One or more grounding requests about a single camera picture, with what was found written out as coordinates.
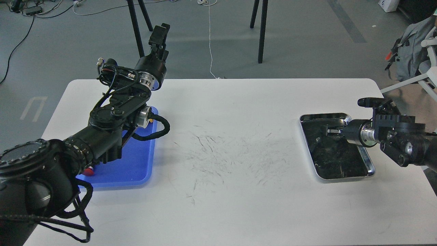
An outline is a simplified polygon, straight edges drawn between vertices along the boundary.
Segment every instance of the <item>blue tray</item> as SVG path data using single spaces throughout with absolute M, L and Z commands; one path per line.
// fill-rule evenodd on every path
M 158 122 L 154 120 L 145 129 L 138 128 L 136 133 L 147 136 L 156 132 Z M 135 186 L 146 182 L 152 174 L 155 140 L 145 142 L 129 139 L 122 150 L 122 158 L 94 167 L 93 176 L 78 175 L 77 178 L 91 183 L 94 187 Z

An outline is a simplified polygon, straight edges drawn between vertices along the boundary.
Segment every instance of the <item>white table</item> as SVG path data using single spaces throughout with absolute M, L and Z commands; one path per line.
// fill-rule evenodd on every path
M 105 90 L 72 81 L 42 137 L 85 127 Z M 152 177 L 94 192 L 88 245 L 437 243 L 437 198 L 420 167 L 400 168 L 374 147 L 373 177 L 323 183 L 314 174 L 299 117 L 368 119 L 372 109 L 357 100 L 381 96 L 369 79 L 166 80 L 148 103 L 171 124 Z M 39 226 L 26 245 L 83 244 Z

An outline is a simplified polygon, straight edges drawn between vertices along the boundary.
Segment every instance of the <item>metal tray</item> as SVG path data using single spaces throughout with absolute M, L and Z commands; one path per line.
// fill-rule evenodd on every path
M 302 131 L 318 177 L 346 181 L 373 176 L 375 167 L 364 147 L 346 139 L 327 137 L 321 127 L 345 126 L 351 121 L 345 113 L 308 114 L 300 117 Z

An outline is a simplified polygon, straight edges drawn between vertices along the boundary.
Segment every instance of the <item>stand leg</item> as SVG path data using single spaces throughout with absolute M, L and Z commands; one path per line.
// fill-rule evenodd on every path
M 255 25 L 255 19 L 257 17 L 259 4 L 260 0 L 255 0 L 255 2 L 253 3 L 252 18 L 250 19 L 250 28 L 253 28 L 253 26 Z
M 129 13 L 131 14 L 132 27 L 134 28 L 135 40 L 137 41 L 138 53 L 139 53 L 139 57 L 141 58 L 144 56 L 144 49 L 142 47 L 141 35 L 139 33 L 138 21 L 135 14 L 134 3 L 133 0 L 127 0 L 127 2 L 129 7 Z
M 266 21 L 267 21 L 267 4 L 268 0 L 263 0 L 263 8 L 261 12 L 261 33 L 260 33 L 260 46 L 258 48 L 258 63 L 263 63 L 264 53 L 264 37 L 266 35 Z
M 143 0 L 138 0 L 138 3 L 139 3 L 139 8 L 141 9 L 141 12 L 144 16 L 144 19 L 146 20 L 149 31 L 153 31 L 152 23 L 150 22 L 149 15 L 147 14 L 147 10 L 146 7 L 144 6 Z

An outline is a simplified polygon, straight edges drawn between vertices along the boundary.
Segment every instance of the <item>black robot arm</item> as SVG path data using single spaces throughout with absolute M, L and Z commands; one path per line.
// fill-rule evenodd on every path
M 109 88 L 90 112 L 87 127 L 64 141 L 38 139 L 0 155 L 0 245 L 23 245 L 37 225 L 80 242 L 90 240 L 93 229 L 84 209 L 93 188 L 76 175 L 91 165 L 121 158 L 121 150 L 131 137 L 147 141 L 170 130 L 169 123 L 146 104 L 151 91 L 161 88 L 165 78 L 169 28 L 167 24 L 154 28 L 151 52 L 140 58 L 135 69 L 120 67 L 113 59 L 99 59 L 97 79 Z M 149 119 L 162 122 L 164 129 L 149 136 L 137 135 L 136 128 L 145 128 Z M 79 186 L 87 190 L 83 199 L 79 198 Z M 65 211 L 71 204 L 74 210 Z M 55 215 L 64 219 L 79 216 L 84 225 L 51 218 Z M 79 239 L 48 223 L 85 231 L 87 237 Z
M 361 98 L 358 105 L 373 108 L 373 118 L 354 119 L 339 127 L 338 135 L 364 147 L 379 143 L 401 167 L 426 165 L 437 172 L 437 134 L 425 132 L 425 124 L 416 123 L 414 116 L 401 115 L 391 99 Z

